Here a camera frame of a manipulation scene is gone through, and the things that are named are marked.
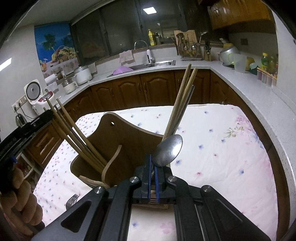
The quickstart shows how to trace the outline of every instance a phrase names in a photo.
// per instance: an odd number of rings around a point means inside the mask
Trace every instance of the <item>purple bowl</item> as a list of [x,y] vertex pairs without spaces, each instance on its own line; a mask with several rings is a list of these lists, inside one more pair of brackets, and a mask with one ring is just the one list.
[[118,69],[113,71],[113,75],[122,74],[130,71],[133,71],[133,70],[126,66],[120,66]]

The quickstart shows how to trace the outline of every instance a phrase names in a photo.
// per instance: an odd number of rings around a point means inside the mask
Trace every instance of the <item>finger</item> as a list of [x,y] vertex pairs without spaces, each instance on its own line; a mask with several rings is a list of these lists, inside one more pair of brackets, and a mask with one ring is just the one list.
[[13,212],[11,212],[9,219],[13,223],[15,228],[22,234],[25,234],[27,236],[31,236],[33,234],[33,232],[25,225],[25,223],[21,219],[19,219]]
[[20,185],[22,184],[24,180],[24,175],[22,174],[22,171],[18,168],[15,168],[13,170],[13,178],[12,178],[12,185],[19,189]]
[[31,225],[37,225],[42,221],[43,210],[42,207],[37,204],[35,214],[32,220],[29,222]]
[[23,210],[31,192],[31,185],[27,181],[23,181],[20,188],[17,190],[17,203],[15,208],[19,211]]
[[11,191],[5,195],[0,196],[0,204],[6,215],[10,215],[11,208],[17,203],[17,196],[15,192]]
[[34,194],[30,193],[29,199],[22,211],[22,220],[25,223],[30,222],[31,219],[33,218],[36,211],[36,206],[37,206],[37,198],[35,197]]

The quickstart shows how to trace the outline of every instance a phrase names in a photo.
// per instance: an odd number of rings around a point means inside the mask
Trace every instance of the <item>floral tablecloth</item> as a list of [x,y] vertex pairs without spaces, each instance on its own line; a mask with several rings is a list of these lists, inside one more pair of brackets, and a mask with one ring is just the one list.
[[[172,106],[115,111],[145,130],[163,134]],[[81,117],[76,123],[89,136],[104,113]],[[189,105],[178,127],[183,147],[171,163],[175,176],[188,184],[213,186],[247,218],[276,239],[276,188],[266,150],[239,107]],[[34,194],[43,208],[43,222],[51,223],[66,209],[73,194],[80,198],[90,188],[74,176],[70,164],[77,156],[64,141],[46,166]],[[133,206],[128,241],[176,240],[174,212]]]

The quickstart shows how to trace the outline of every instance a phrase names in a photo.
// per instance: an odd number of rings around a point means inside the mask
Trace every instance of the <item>fork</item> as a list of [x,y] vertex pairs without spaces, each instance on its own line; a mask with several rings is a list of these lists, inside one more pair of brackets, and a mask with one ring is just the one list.
[[66,210],[72,207],[77,202],[78,198],[79,198],[78,194],[74,194],[72,197],[70,197],[70,199],[66,202]]

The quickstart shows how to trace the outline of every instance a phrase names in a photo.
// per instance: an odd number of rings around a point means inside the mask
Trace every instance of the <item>ceiling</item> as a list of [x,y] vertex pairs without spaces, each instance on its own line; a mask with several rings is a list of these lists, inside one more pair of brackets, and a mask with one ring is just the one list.
[[39,0],[17,27],[35,26],[54,22],[69,22],[91,6],[105,0]]

